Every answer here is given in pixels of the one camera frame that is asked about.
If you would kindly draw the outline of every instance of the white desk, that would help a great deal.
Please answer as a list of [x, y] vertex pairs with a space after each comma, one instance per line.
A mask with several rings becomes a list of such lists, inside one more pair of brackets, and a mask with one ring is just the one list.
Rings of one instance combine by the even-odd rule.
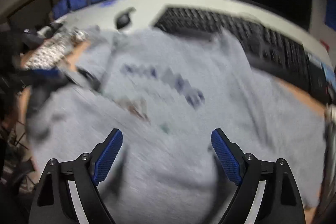
[[115, 0], [111, 5], [99, 3], [69, 13], [66, 26], [87, 28], [97, 24], [101, 29], [115, 29], [115, 16], [134, 7], [136, 11], [131, 13], [132, 24], [123, 30], [126, 33], [133, 32], [154, 25], [166, 5], [208, 9], [260, 22], [302, 44], [306, 51], [332, 67], [325, 48], [307, 31], [276, 14], [238, 0]]

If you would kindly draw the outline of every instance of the wooden table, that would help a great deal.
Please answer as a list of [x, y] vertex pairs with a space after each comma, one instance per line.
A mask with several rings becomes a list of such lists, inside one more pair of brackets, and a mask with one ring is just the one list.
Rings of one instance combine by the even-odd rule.
[[[82, 42], [80, 45], [78, 45], [72, 52], [72, 54], [68, 55], [66, 57], [66, 60], [72, 70], [76, 70], [75, 64], [82, 54], [82, 52], [90, 45], [88, 41]], [[21, 59], [21, 65], [23, 66], [24, 63], [29, 59], [32, 52], [29, 52]], [[311, 97], [308, 93], [304, 92], [303, 90], [297, 88], [294, 85], [291, 85], [281, 79], [278, 79], [280, 84], [287, 88], [290, 92], [293, 93], [293, 95], [301, 101], [303, 104], [305, 104], [308, 108], [310, 108], [312, 111], [314, 111], [316, 114], [320, 116], [324, 116], [325, 112], [325, 106], [315, 100], [313, 97]], [[19, 99], [19, 121], [25, 124], [26, 122], [26, 110], [28, 105], [28, 100], [30, 96], [30, 89], [26, 88]], [[306, 217], [306, 224], [310, 224], [312, 222], [312, 219], [314, 217], [316, 208], [307, 208], [305, 210], [305, 217]]]

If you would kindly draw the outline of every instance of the black mouse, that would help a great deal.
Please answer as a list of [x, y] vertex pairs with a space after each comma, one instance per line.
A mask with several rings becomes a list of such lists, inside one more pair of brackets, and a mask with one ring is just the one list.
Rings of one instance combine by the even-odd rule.
[[127, 9], [127, 11], [119, 14], [116, 17], [115, 25], [117, 27], [117, 30], [125, 28], [128, 24], [131, 23], [131, 19], [129, 17], [129, 14], [130, 14], [130, 12], [133, 12], [133, 11], [135, 11], [135, 8], [133, 8], [133, 7], [129, 8], [129, 9]]

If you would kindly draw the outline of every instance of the black keyboard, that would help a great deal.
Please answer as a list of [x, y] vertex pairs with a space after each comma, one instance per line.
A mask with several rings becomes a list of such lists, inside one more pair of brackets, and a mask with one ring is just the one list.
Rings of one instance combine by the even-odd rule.
[[252, 67], [310, 92], [323, 103], [329, 102], [327, 82], [321, 76], [324, 72], [309, 62], [303, 46], [261, 24], [208, 10], [167, 7], [155, 27], [171, 34], [196, 37], [224, 27], [239, 40]]

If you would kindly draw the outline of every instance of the screw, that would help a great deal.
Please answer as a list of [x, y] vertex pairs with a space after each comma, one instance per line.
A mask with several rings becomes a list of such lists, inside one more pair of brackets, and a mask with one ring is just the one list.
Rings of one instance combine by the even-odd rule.
[[89, 157], [90, 157], [90, 154], [89, 154], [89, 153], [83, 153], [83, 154], [81, 155], [82, 160], [87, 160]]
[[280, 163], [281, 165], [285, 165], [285, 164], [286, 164], [286, 160], [283, 159], [283, 158], [278, 159], [278, 161], [279, 161], [279, 163]]
[[57, 163], [57, 160], [56, 159], [50, 159], [49, 161], [48, 161], [48, 164], [49, 165], [54, 165], [54, 164], [56, 164]]
[[246, 153], [245, 154], [245, 157], [248, 159], [248, 160], [252, 160], [254, 158], [253, 154], [251, 153]]

